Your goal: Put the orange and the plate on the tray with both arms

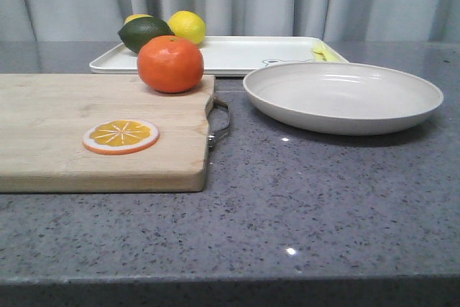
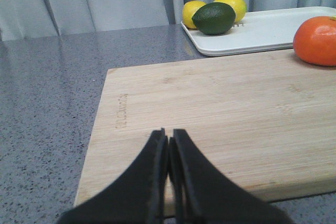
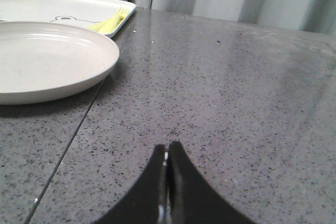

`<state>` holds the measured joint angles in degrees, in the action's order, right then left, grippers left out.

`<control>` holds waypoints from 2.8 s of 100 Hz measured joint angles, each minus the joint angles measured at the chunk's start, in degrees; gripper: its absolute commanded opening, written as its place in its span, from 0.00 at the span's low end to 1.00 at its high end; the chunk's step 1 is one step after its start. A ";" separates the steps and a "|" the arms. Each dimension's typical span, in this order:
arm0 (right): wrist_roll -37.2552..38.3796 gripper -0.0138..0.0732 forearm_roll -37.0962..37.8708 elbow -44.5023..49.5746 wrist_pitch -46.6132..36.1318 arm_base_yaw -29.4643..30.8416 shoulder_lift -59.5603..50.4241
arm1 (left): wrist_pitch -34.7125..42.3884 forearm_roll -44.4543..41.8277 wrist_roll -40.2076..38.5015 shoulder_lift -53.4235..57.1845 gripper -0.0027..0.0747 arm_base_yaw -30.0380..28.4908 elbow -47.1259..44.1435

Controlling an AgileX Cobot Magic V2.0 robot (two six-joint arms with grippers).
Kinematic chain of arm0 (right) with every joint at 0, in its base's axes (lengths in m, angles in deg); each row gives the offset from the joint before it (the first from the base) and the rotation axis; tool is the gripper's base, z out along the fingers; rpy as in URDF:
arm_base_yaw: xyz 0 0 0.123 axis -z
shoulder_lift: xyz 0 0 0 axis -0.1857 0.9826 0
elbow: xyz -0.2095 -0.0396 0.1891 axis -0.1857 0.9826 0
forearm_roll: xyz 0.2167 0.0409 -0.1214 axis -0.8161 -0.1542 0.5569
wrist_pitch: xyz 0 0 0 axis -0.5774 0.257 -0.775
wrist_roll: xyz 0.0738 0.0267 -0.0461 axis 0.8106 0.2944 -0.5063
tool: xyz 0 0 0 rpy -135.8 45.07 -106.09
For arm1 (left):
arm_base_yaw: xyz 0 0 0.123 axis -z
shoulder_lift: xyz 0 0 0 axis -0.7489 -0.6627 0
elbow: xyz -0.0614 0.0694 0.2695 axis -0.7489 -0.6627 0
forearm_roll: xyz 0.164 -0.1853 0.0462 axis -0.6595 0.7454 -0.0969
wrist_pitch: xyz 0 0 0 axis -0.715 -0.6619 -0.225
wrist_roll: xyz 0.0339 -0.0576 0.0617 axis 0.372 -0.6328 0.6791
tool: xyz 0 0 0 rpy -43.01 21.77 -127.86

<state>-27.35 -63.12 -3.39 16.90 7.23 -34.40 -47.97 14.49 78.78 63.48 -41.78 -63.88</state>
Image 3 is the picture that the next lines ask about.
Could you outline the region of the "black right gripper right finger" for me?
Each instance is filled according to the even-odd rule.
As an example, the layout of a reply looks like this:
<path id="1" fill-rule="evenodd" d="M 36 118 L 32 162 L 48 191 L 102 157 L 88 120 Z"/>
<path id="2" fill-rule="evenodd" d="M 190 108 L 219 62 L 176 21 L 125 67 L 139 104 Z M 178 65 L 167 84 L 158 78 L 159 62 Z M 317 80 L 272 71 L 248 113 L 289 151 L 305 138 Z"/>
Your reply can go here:
<path id="1" fill-rule="evenodd" d="M 180 142 L 169 145 L 168 162 L 173 223 L 253 223 L 208 184 Z"/>

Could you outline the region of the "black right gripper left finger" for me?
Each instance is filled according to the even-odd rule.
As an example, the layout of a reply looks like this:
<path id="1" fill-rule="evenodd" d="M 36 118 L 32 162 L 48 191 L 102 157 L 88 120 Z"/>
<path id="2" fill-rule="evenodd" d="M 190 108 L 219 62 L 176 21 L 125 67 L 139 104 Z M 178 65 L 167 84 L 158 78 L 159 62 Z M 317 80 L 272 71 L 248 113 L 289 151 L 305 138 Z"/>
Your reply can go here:
<path id="1" fill-rule="evenodd" d="M 131 189 L 95 223 L 166 223 L 166 172 L 167 152 L 157 145 Z"/>

